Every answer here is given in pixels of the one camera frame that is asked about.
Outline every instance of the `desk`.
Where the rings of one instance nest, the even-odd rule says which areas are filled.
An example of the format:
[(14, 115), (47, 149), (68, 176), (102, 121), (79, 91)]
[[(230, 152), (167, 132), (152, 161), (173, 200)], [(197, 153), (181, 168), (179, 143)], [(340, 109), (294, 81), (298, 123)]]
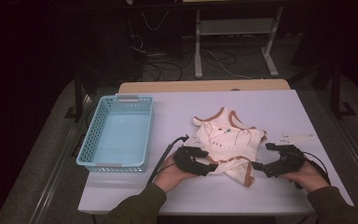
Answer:
[[(267, 91), (263, 91), (264, 82)], [(266, 130), (268, 140), (260, 145), (257, 160), (263, 163), (276, 161), (279, 155), (267, 151), (265, 143), (275, 142), (282, 132), (316, 135), (296, 92), (284, 83), (282, 80), (242, 80), (123, 84), (120, 93), (148, 92), (155, 99), (146, 173), (89, 173), (78, 210), (106, 214), (128, 196), (141, 192), (167, 145), (179, 136), (197, 131), (191, 118), (207, 118), (221, 106), (235, 110), (244, 124)], [(324, 162), (332, 184), (352, 204), (319, 138), (296, 146)], [(264, 173), (257, 171), (255, 183), (248, 189), (226, 175), (208, 175), (185, 181), (168, 193), (168, 201), (160, 210), (162, 215), (193, 216), (282, 216), (310, 215), (313, 212), (305, 190), (296, 189), (282, 178), (266, 178)]]

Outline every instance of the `wooden edge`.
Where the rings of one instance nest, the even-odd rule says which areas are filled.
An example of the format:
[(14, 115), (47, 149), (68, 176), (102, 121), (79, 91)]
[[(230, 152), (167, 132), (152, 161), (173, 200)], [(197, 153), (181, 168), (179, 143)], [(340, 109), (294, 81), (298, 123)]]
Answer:
[(290, 90), (284, 79), (126, 82), (119, 93), (168, 91), (274, 91)]

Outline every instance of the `white baby clothing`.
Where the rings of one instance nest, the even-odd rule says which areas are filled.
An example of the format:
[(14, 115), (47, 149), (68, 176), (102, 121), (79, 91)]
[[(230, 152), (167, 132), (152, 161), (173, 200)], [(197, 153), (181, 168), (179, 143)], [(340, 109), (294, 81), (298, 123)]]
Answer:
[(208, 119), (194, 117), (193, 123), (200, 126), (197, 136), (204, 145), (201, 149), (209, 152), (207, 160), (219, 164), (213, 174), (224, 172), (249, 188), (255, 182), (251, 161), (266, 133), (248, 128), (235, 111), (224, 107)]

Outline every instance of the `garment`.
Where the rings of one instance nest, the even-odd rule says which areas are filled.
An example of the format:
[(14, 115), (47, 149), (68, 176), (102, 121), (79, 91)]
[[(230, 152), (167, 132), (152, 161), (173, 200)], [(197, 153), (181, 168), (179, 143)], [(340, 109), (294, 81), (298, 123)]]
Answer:
[[(158, 211), (166, 199), (162, 189), (149, 184), (139, 195), (130, 196), (109, 212), (104, 224), (156, 223)], [(317, 189), (308, 199), (320, 224), (358, 224), (358, 210), (344, 201), (337, 188)]]
[(167, 195), (155, 184), (148, 184), (139, 194), (130, 196), (109, 212), (104, 224), (152, 224), (157, 222)]
[(194, 117), (193, 123), (200, 126), (197, 136), (203, 143), (201, 149), (209, 152), (207, 160), (218, 164), (212, 174), (225, 173), (249, 188), (255, 182), (251, 161), (266, 132), (246, 126), (235, 111), (225, 107), (208, 119)]

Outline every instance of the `person's right hand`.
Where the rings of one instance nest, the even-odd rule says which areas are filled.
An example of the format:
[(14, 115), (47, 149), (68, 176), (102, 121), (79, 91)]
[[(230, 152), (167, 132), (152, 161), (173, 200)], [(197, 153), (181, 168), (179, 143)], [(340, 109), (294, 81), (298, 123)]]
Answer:
[(297, 182), (308, 193), (330, 186), (318, 170), (307, 161), (304, 162), (299, 171), (281, 175), (281, 177)]

